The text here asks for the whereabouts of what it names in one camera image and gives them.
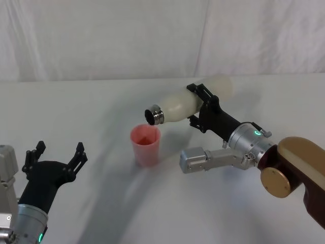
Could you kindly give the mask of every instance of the green led light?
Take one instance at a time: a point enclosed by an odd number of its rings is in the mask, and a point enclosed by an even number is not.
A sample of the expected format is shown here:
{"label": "green led light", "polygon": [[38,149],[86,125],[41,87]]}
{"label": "green led light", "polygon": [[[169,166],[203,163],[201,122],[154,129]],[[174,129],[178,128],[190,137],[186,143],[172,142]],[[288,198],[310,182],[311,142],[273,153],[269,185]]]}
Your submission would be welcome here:
{"label": "green led light", "polygon": [[40,234],[40,236],[39,236],[39,242],[41,242],[41,241],[42,241],[42,239],[43,239],[43,233],[42,233],[42,234]]}

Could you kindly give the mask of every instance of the white backdrop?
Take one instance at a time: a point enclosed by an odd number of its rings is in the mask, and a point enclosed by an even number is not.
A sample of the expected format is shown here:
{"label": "white backdrop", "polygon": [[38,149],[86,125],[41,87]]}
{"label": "white backdrop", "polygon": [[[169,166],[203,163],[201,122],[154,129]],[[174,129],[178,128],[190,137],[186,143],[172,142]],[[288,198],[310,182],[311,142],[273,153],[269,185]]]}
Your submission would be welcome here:
{"label": "white backdrop", "polygon": [[0,0],[0,81],[325,71],[323,0]]}

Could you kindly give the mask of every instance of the plastic bottle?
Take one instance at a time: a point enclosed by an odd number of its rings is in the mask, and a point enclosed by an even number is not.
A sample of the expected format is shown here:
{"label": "plastic bottle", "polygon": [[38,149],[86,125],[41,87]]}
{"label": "plastic bottle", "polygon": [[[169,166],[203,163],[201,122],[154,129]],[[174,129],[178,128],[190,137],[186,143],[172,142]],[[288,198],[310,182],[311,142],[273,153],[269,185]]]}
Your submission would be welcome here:
{"label": "plastic bottle", "polygon": [[[196,82],[217,95],[221,101],[232,96],[233,86],[231,80],[225,75],[216,75]],[[145,111],[145,117],[150,125],[164,124],[183,120],[200,110],[203,101],[186,87],[168,95],[158,105],[154,104]]]}

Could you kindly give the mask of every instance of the red cup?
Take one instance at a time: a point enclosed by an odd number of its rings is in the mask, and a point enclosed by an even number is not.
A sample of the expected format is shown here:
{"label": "red cup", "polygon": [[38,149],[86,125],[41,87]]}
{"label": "red cup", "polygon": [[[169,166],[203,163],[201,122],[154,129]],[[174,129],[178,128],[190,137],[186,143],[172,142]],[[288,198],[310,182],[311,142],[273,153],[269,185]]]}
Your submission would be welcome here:
{"label": "red cup", "polygon": [[138,125],[130,134],[136,161],[143,167],[158,164],[160,131],[156,126]]}

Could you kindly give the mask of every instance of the white tabletop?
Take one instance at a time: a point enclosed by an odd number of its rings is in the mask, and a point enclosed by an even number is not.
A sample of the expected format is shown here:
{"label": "white tabletop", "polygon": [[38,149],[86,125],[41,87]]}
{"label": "white tabletop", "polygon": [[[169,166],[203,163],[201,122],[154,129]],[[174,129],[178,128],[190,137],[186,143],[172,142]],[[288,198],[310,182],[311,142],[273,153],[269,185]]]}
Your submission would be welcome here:
{"label": "white tabletop", "polygon": [[[324,243],[307,214],[304,187],[278,199],[260,172],[231,167],[183,174],[180,151],[220,149],[221,139],[187,120],[159,126],[161,163],[139,169],[129,132],[144,109],[198,79],[79,81],[0,85],[0,143],[25,151],[44,140],[40,160],[68,162],[79,141],[89,161],[62,186],[43,243],[234,244]],[[306,137],[325,148],[325,74],[232,77],[235,92],[222,108],[239,121],[271,130],[273,141]],[[27,180],[16,175],[21,195]]]}

